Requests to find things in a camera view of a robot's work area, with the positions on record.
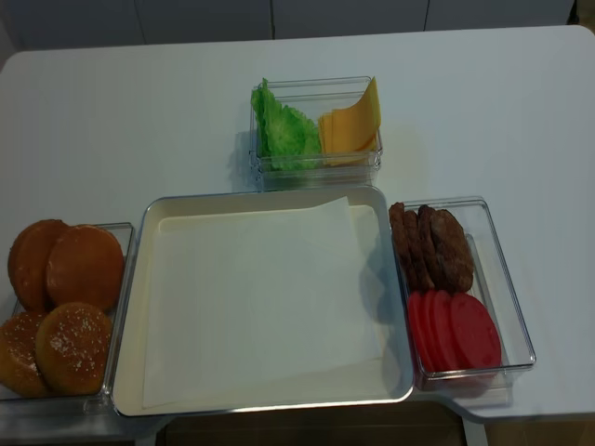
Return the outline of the left brown meat patty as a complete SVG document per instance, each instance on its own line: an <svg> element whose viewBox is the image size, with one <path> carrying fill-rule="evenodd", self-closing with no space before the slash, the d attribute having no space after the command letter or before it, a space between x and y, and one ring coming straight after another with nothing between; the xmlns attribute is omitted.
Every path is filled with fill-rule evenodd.
<svg viewBox="0 0 595 446"><path fill-rule="evenodd" d="M410 291L417 290L417 276L413 267L403 224L404 204L395 203L389 209L393 244Z"/></svg>

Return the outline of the stacked cheese slices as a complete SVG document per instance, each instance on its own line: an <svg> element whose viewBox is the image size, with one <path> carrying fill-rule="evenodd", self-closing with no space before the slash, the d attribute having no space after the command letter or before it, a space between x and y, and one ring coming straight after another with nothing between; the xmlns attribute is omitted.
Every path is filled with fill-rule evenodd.
<svg viewBox="0 0 595 446"><path fill-rule="evenodd" d="M322 153L328 165L359 163L377 149L379 126L373 118L358 114L323 114L318 120Z"/></svg>

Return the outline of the bun half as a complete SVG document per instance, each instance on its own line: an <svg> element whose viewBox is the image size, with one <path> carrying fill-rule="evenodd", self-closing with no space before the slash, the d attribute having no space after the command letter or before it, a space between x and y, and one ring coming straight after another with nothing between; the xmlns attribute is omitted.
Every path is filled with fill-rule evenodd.
<svg viewBox="0 0 595 446"><path fill-rule="evenodd" d="M58 237L69 227L59 219L40 220L25 228L13 242L7 261L8 278L25 309L44 312L49 306L47 260Z"/></svg>
<svg viewBox="0 0 595 446"><path fill-rule="evenodd" d="M55 306L73 302L103 311L119 299L124 274L120 243L92 225L68 228L55 242L46 265L46 290Z"/></svg>

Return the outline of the clear lettuce cheese container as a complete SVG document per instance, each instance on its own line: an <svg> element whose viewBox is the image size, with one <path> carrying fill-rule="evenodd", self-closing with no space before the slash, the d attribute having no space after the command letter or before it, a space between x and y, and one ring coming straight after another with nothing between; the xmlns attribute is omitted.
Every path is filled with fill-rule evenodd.
<svg viewBox="0 0 595 446"><path fill-rule="evenodd" d="M269 89L284 105L296 108L312 119L318 130L318 120L325 113L354 105L362 96L372 77L359 76L302 81L269 81ZM289 190L326 187L338 184L370 184L381 166L383 154L380 130L377 149L359 163L328 165L323 153L315 156L284 158L263 157L255 112L251 105L250 167L261 190Z"/></svg>

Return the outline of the middle brown meat patty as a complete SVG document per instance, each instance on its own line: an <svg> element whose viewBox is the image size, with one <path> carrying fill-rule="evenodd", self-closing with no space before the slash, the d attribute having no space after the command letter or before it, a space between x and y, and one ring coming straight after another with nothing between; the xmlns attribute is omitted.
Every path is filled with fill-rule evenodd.
<svg viewBox="0 0 595 446"><path fill-rule="evenodd" d="M425 293L428 290L433 289L435 285L425 263L418 233L417 214L412 210L405 211L403 215L403 224L411 261L416 272L416 288L420 292Z"/></svg>

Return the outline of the right sesame top bun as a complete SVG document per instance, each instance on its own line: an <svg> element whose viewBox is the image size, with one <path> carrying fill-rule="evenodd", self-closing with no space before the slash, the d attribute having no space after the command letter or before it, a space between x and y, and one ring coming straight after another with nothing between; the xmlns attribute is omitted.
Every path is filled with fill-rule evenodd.
<svg viewBox="0 0 595 446"><path fill-rule="evenodd" d="M36 334L35 359L50 388L66 396L98 393L111 334L109 317L90 304L72 302L48 313Z"/></svg>

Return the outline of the back red tomato slice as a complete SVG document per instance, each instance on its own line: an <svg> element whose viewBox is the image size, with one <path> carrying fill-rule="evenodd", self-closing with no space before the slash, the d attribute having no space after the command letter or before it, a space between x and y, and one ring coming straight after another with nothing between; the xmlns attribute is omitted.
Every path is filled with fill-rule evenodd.
<svg viewBox="0 0 595 446"><path fill-rule="evenodd" d="M433 362L426 345L424 331L420 319L421 294L414 291L410 294L407 302L408 320L412 331L416 351L421 364L426 372L433 372Z"/></svg>

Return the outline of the clear bun container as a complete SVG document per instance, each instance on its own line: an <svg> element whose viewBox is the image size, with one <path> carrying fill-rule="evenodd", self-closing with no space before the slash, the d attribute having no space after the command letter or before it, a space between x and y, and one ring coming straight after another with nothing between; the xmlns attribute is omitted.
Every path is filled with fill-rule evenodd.
<svg viewBox="0 0 595 446"><path fill-rule="evenodd" d="M1 325L3 387L30 399L100 392L126 257L102 226L44 219L17 235L7 277L21 309Z"/></svg>

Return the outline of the white paper sheet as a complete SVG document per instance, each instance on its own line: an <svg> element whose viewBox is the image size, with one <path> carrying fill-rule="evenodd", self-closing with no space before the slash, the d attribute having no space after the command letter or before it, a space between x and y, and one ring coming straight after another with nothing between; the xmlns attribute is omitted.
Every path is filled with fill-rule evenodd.
<svg viewBox="0 0 595 446"><path fill-rule="evenodd" d="M364 267L346 198L163 219L153 236L143 405L376 358Z"/></svg>

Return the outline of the upright cheese slice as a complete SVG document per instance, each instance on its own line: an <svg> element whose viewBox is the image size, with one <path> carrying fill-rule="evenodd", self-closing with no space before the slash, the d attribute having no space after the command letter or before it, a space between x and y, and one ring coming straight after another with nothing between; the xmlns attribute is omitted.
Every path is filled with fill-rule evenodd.
<svg viewBox="0 0 595 446"><path fill-rule="evenodd" d="M364 93L354 105L332 111L331 124L333 151L361 151L368 145L381 124L375 77L371 79Z"/></svg>

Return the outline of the clear patty tomato container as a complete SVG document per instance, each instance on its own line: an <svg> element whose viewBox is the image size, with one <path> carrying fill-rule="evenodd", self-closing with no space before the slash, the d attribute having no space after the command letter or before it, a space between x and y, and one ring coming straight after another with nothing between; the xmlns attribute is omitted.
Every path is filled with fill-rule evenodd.
<svg viewBox="0 0 595 446"><path fill-rule="evenodd" d="M496 368L464 368L456 353L460 361L458 370L426 372L418 357L408 320L407 302L414 291L409 290L394 247L413 342L416 385L424 390L440 389L472 396L482 395L491 388L509 387L518 374L533 368L536 354L487 202L478 197L465 197L403 204L405 211L412 210L416 214L423 204L435 209L446 209L458 220L465 232L474 263L473 285L463 294L474 296L487 309L495 323L502 349L501 365Z"/></svg>

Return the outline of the green lettuce leaf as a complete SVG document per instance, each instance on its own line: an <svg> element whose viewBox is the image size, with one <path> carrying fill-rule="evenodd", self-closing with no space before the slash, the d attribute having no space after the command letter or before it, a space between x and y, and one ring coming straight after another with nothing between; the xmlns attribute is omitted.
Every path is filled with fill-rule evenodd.
<svg viewBox="0 0 595 446"><path fill-rule="evenodd" d="M284 105L263 78L251 94L263 157L315 156L322 153L319 133L302 111Z"/></svg>

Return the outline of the sesame bun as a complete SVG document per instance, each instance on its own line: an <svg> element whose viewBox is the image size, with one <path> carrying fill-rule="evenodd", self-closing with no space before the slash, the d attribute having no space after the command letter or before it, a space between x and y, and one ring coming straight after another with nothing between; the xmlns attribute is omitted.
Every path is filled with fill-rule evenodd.
<svg viewBox="0 0 595 446"><path fill-rule="evenodd" d="M72 302L48 313L36 334L35 359L50 388L66 396L98 393L111 334L109 317L90 304Z"/></svg>
<svg viewBox="0 0 595 446"><path fill-rule="evenodd" d="M35 357L35 339L45 316L25 311L1 326L1 384L23 398L44 398L51 393Z"/></svg>

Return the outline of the left sesame top bun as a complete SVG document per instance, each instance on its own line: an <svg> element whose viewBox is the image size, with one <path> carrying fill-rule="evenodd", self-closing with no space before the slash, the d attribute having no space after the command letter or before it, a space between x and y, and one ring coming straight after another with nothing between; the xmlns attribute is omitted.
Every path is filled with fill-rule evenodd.
<svg viewBox="0 0 595 446"><path fill-rule="evenodd" d="M1 326L1 384L23 398L44 398L51 393L35 357L35 339L45 316L25 311Z"/></svg>

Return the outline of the white metal tray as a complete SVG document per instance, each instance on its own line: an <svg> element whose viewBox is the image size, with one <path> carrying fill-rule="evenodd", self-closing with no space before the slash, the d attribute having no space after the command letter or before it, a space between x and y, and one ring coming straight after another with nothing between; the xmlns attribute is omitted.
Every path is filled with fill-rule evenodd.
<svg viewBox="0 0 595 446"><path fill-rule="evenodd" d="M365 259L364 306L374 324L376 358L227 391L212 397L147 408L142 403L150 313L153 236L165 218L299 210L346 198L356 240ZM126 416L256 412L295 407L396 402L413 387L413 364L403 298L391 243L384 195L369 186L161 198L146 209L126 318L120 336L112 401Z"/></svg>

